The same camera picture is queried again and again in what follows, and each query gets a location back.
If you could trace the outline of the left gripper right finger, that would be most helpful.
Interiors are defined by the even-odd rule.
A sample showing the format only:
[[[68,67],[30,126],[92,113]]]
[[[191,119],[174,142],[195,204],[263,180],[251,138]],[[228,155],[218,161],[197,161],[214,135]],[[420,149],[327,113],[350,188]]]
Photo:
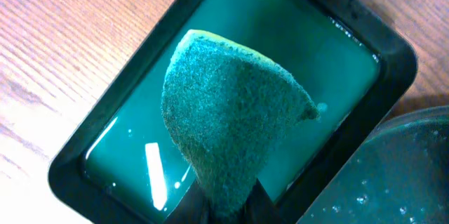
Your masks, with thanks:
[[[260,181],[256,181],[243,208],[243,224],[286,224]]]

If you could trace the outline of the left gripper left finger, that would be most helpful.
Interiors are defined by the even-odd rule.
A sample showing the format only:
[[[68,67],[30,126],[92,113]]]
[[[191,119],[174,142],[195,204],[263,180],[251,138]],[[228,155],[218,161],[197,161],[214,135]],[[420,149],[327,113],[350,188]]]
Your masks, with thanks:
[[[164,224],[209,224],[210,204],[195,180]]]

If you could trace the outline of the green scrubbing sponge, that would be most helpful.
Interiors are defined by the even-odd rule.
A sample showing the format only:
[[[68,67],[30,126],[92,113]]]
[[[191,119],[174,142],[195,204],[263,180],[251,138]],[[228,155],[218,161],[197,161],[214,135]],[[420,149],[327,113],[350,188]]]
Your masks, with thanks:
[[[175,48],[161,112],[220,220],[243,208],[270,154],[291,130],[320,116],[282,66],[199,29],[187,31]]]

